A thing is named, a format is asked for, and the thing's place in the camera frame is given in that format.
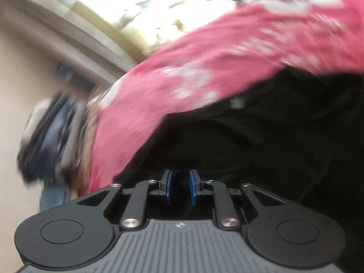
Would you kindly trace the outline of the pink floral blanket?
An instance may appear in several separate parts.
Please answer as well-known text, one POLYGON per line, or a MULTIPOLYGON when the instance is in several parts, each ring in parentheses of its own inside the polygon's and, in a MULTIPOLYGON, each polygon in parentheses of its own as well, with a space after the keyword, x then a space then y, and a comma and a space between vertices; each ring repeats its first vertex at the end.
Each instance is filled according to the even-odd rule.
POLYGON ((285 65, 363 70, 363 0, 247 0, 165 46, 94 98, 89 193, 112 182, 166 114, 236 94, 285 65))

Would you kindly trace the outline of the stack of folded clothes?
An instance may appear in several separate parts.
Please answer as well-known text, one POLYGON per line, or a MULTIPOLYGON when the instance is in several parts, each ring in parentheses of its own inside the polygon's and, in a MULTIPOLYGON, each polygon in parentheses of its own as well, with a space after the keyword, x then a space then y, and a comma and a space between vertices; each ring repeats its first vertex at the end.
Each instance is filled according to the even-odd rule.
POLYGON ((81 187, 91 155, 89 134, 94 119, 85 101, 63 92, 39 101, 29 115, 17 155, 24 183, 81 187))

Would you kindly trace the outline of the black garment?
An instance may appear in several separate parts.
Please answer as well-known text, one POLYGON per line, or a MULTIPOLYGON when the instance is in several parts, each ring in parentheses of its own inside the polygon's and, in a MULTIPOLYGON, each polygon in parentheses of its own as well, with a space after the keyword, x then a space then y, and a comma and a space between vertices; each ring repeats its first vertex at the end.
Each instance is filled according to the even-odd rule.
POLYGON ((363 75, 286 67, 201 109, 168 114, 114 181, 196 169, 317 210, 363 240, 363 75))

